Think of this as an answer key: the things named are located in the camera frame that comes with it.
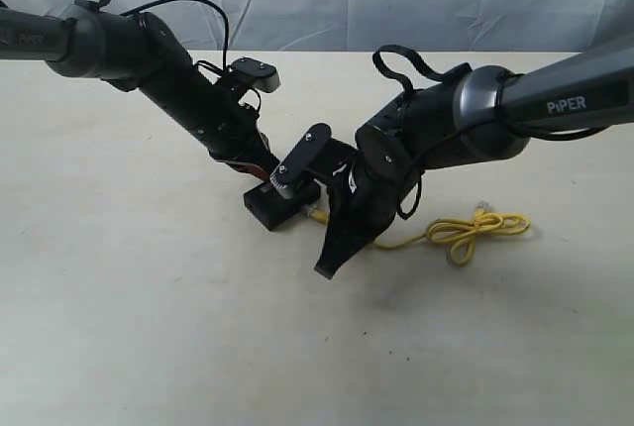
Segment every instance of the white tabletop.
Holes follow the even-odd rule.
[[[399,89],[366,53],[251,55],[281,76],[261,121],[279,156],[316,122],[351,142]],[[327,281],[323,227],[268,233],[256,181],[143,95],[17,62],[0,94],[0,424],[632,424],[634,127],[428,173],[386,239],[481,200],[532,235],[465,269],[366,250]]]

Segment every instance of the yellow cable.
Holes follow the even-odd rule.
[[[322,225],[328,224],[328,213],[324,211],[313,210],[309,217]],[[531,222],[524,215],[495,213],[487,205],[480,204],[471,220],[441,218],[423,233],[405,241],[393,245],[374,241],[373,246],[383,251],[396,251],[427,240],[432,245],[449,245],[448,259],[456,266],[466,266],[474,258],[477,236],[517,236],[526,233],[530,227]]]

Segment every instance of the white table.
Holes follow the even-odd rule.
[[[316,122],[351,142],[399,89],[364,53],[251,55],[281,75],[261,121],[279,156]],[[430,172],[387,239],[481,200],[532,236],[462,270],[366,250],[329,282],[323,228],[268,233],[255,181],[141,94],[16,62],[0,94],[0,424],[632,424],[634,127]]]

